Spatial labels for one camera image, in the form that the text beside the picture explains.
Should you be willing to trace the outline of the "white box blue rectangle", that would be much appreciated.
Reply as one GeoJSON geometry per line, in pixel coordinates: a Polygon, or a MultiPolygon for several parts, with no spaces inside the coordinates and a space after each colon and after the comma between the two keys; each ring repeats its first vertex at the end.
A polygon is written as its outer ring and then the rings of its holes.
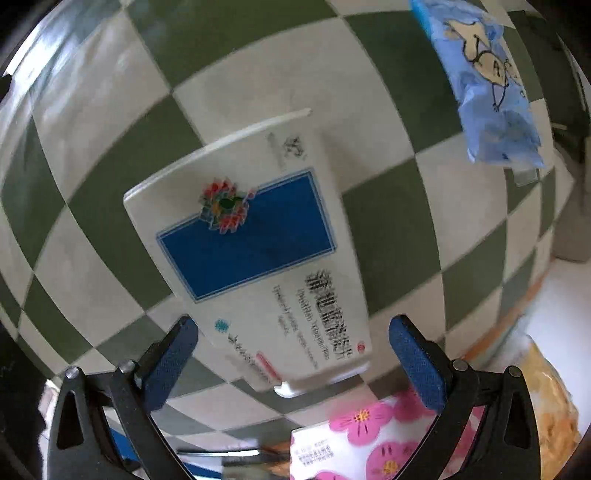
{"type": "Polygon", "coordinates": [[[293,398],[369,366],[361,273],[310,109],[184,156],[123,205],[170,290],[252,389],[293,398]]]}

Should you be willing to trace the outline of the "blue cartoon snack packet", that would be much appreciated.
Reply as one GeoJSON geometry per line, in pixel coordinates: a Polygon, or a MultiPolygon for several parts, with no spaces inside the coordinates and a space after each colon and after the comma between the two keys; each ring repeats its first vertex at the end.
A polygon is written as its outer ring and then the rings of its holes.
{"type": "Polygon", "coordinates": [[[504,28],[467,1],[412,1],[448,76],[470,161],[541,169],[541,139],[504,28]]]}

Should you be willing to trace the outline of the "pink flower paper bag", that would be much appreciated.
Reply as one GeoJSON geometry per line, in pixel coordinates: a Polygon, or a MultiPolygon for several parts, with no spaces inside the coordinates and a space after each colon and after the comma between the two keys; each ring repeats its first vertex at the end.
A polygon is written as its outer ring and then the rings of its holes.
{"type": "Polygon", "coordinates": [[[314,426],[290,439],[291,479],[393,479],[436,413],[408,389],[314,426]]]}

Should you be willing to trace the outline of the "yellow snack bag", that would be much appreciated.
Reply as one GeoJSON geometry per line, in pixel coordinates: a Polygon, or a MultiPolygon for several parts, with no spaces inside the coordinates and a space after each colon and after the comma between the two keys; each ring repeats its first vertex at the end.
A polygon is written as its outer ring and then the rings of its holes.
{"type": "Polygon", "coordinates": [[[572,396],[553,365],[528,337],[520,360],[537,422],[541,478],[554,479],[578,447],[579,412],[572,396]]]}

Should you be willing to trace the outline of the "green white checkered mat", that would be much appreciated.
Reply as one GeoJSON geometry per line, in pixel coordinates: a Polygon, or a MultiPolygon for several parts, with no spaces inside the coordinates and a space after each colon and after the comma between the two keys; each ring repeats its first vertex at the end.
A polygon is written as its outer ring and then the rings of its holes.
{"type": "Polygon", "coordinates": [[[362,374],[259,393],[211,345],[156,414],[176,445],[273,444],[402,382],[390,319],[456,356],[547,270],[553,166],[519,186],[471,164],[444,70],[404,1],[67,1],[25,47],[1,107],[1,324],[49,379],[108,370],[181,313],[125,191],[200,146],[311,108],[367,293],[362,374]]]}

